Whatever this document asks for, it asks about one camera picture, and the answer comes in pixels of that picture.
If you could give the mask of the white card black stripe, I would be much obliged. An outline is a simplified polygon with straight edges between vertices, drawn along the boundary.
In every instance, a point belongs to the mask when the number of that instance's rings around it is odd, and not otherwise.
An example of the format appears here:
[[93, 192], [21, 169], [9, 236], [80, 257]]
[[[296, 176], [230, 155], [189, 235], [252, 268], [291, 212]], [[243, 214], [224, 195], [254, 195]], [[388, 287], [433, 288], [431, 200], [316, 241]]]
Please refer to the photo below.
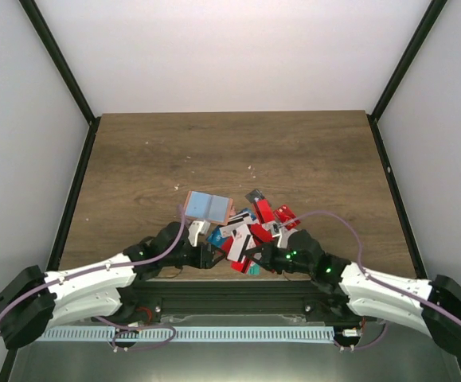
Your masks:
[[252, 224], [256, 220], [256, 216], [251, 209], [243, 209], [235, 216], [232, 216], [228, 220], [228, 225], [245, 223]]
[[227, 259], [233, 262], [243, 263], [246, 258], [245, 252], [256, 246], [253, 236], [246, 224], [237, 227], [232, 232], [233, 242], [227, 254]]

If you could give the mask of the pink card holder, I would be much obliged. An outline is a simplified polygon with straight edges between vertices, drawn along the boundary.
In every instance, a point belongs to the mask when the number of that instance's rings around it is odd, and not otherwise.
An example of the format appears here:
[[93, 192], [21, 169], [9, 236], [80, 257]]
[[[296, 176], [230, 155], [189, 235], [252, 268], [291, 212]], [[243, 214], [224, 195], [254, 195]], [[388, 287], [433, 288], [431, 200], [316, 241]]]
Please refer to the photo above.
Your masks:
[[206, 220], [212, 224], [226, 225], [232, 207], [232, 198], [190, 191], [184, 205], [184, 213], [191, 220]]

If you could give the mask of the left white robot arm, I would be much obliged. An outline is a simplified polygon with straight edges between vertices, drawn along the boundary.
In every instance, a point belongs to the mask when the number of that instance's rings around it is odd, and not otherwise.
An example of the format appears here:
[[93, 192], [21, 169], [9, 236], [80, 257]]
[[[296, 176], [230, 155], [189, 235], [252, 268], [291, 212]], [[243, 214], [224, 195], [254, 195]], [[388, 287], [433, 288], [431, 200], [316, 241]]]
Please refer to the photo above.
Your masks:
[[7, 349], [20, 349], [53, 327], [85, 318], [116, 316], [130, 321], [138, 312], [136, 283], [163, 268], [210, 269], [224, 252], [210, 243], [193, 244], [189, 229], [171, 222], [156, 236], [98, 263], [67, 271], [22, 269], [0, 292], [0, 337]]

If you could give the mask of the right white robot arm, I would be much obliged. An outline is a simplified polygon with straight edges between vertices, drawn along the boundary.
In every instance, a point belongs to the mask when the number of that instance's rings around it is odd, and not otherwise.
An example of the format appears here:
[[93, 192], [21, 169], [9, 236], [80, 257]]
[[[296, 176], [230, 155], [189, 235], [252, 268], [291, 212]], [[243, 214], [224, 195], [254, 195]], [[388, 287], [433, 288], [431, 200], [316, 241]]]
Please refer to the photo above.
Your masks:
[[450, 277], [408, 279], [372, 271], [324, 251], [305, 230], [291, 234], [283, 246], [247, 234], [240, 257], [278, 274], [307, 275], [332, 297], [329, 310], [340, 321], [355, 314], [403, 325], [461, 358], [461, 286]]

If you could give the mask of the teal card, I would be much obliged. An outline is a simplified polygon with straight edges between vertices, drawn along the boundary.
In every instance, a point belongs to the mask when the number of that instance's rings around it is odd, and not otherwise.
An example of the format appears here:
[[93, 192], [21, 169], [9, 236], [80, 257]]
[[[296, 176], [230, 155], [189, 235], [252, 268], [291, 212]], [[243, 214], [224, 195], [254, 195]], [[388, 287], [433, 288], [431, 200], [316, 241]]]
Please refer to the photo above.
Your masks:
[[260, 273], [260, 267], [256, 264], [250, 266], [250, 268], [247, 271], [248, 275], [258, 275]]

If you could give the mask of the blue card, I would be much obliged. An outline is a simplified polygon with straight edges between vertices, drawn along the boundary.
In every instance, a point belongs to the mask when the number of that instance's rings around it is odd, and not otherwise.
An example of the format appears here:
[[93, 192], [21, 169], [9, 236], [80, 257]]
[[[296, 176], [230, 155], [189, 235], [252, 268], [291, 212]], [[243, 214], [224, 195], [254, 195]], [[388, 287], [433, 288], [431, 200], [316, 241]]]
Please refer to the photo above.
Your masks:
[[221, 233], [221, 226], [216, 226], [207, 236], [206, 241], [215, 247], [221, 248], [227, 239], [228, 237], [224, 237]]

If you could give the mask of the red card black stripe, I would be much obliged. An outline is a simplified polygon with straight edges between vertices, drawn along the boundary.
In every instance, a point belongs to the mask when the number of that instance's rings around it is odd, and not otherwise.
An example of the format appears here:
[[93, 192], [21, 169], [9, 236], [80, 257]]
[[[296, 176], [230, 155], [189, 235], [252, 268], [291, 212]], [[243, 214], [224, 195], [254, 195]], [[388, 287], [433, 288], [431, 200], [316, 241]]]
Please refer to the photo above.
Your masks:
[[268, 230], [263, 228], [261, 224], [250, 224], [248, 226], [248, 229], [256, 245], [270, 243], [274, 240], [272, 234]]

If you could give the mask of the red card upper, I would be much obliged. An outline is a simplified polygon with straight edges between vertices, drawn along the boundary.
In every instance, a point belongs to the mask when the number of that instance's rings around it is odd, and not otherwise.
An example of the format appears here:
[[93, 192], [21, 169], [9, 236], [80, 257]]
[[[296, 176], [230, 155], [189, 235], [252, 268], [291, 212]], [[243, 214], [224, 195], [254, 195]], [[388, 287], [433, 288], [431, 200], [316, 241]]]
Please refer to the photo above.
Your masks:
[[254, 201], [253, 208], [255, 209], [256, 217], [261, 224], [270, 223], [275, 220], [275, 215], [266, 199]]

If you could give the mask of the red VIP card right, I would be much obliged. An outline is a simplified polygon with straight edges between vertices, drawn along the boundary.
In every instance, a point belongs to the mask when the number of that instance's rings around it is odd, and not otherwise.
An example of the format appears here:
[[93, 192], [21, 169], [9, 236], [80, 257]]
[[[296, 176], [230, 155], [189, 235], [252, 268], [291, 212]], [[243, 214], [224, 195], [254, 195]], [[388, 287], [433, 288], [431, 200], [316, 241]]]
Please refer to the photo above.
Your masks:
[[281, 205], [273, 211], [275, 218], [281, 223], [287, 230], [293, 229], [299, 225], [300, 221], [297, 216], [287, 205]]

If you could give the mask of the dark card upper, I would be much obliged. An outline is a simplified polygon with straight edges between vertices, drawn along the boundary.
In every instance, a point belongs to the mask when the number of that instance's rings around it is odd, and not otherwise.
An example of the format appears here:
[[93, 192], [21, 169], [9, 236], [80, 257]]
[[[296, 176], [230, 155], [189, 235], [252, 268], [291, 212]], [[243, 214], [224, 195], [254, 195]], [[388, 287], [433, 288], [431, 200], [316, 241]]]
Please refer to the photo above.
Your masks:
[[258, 189], [254, 189], [245, 195], [245, 198], [250, 202], [254, 203], [257, 201], [262, 201], [265, 199], [265, 196]]

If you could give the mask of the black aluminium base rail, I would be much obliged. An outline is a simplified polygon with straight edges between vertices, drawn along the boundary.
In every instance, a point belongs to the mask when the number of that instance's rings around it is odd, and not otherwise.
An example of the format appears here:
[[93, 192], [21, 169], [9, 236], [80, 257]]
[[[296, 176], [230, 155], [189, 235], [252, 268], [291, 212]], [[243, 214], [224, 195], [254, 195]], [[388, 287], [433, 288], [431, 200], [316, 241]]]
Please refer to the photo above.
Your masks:
[[158, 281], [119, 289], [119, 315], [147, 308], [153, 320], [166, 315], [302, 315], [308, 321], [353, 322], [358, 316], [341, 294], [326, 294], [309, 281]]

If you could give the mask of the left black frame post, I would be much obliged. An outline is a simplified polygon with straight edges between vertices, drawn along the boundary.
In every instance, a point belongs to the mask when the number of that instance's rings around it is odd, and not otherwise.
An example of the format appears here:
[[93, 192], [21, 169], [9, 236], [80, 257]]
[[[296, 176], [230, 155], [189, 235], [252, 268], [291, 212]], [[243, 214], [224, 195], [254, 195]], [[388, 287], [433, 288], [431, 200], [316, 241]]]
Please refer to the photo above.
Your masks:
[[68, 62], [64, 58], [64, 54], [57, 44], [57, 41], [53, 36], [53, 33], [49, 28], [48, 23], [45, 20], [37, 2], [34, 0], [19, 0], [18, 2], [24, 10], [36, 34], [40, 38], [41, 43], [49, 54], [58, 73], [60, 74], [76, 105], [78, 106], [82, 116], [88, 125], [93, 125], [96, 122], [96, 116], [89, 106], [89, 103], [86, 100], [80, 85], [76, 81], [76, 78], [73, 75]]

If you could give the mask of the black frame post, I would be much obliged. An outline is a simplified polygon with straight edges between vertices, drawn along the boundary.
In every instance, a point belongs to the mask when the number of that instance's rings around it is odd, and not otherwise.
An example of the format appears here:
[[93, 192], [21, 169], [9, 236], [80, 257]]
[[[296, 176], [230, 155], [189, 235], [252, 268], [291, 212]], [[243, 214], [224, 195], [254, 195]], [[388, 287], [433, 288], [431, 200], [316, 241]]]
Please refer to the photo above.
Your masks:
[[429, 2], [423, 17], [420, 19], [388, 83], [373, 108], [370, 115], [373, 120], [379, 121], [384, 114], [446, 4], [447, 0], [431, 0]]
[[48, 23], [45, 20], [37, 2], [34, 0], [19, 0], [18, 2], [24, 10], [36, 34], [40, 38], [41, 43], [49, 54], [58, 73], [60, 74], [76, 105], [78, 106], [82, 116], [88, 125], [93, 125], [96, 122], [96, 116], [89, 106], [89, 103], [86, 100], [80, 85], [76, 81], [76, 78], [73, 75], [68, 62], [64, 58], [64, 54], [57, 44], [57, 41], [53, 36], [53, 33], [49, 28]]

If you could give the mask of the right black frame post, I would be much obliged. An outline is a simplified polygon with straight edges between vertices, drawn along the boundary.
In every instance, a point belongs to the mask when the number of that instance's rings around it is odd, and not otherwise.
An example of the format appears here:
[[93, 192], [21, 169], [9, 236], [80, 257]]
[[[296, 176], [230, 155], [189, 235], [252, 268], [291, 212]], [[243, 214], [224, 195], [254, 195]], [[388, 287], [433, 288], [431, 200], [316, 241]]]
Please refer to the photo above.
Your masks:
[[423, 17], [420, 19], [388, 83], [373, 108], [370, 115], [373, 120], [379, 121], [384, 114], [446, 4], [447, 0], [431, 0], [429, 2]]

